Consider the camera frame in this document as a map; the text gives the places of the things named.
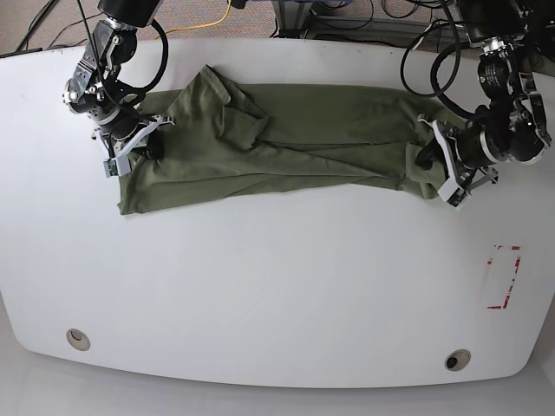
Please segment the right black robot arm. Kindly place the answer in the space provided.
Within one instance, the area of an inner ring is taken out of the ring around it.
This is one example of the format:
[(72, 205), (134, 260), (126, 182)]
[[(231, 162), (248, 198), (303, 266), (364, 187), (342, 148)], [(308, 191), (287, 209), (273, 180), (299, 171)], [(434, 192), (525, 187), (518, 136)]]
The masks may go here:
[[(86, 114), (100, 129), (108, 157), (116, 156), (118, 142), (127, 145), (139, 131), (156, 121), (153, 115), (136, 108), (165, 73), (169, 56), (167, 35), (155, 20), (160, 1), (100, 1), (98, 10), (105, 15), (94, 30), (88, 30), (81, 60), (66, 83), (63, 102), (74, 114)], [(137, 30), (151, 26), (160, 36), (160, 66), (144, 87), (119, 80), (121, 67), (137, 49)]]

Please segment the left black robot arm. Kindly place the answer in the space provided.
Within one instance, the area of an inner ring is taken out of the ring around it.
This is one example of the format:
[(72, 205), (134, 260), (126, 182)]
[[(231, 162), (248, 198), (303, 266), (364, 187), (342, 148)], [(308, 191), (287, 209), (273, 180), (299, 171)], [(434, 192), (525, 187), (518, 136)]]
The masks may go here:
[[(552, 144), (531, 57), (554, 56), (554, 3), (459, 1), (456, 7), (468, 40), (456, 42), (437, 56), (430, 82), (441, 103), (466, 123), (458, 128), (421, 117), (434, 139), (416, 158), (424, 169), (434, 162), (443, 165), (446, 178), (437, 192), (445, 200), (463, 198), (473, 188), (496, 181), (496, 164), (536, 163)], [(478, 80), (490, 102), (468, 112), (446, 97), (437, 75), (450, 54), (477, 47), (482, 49)]]

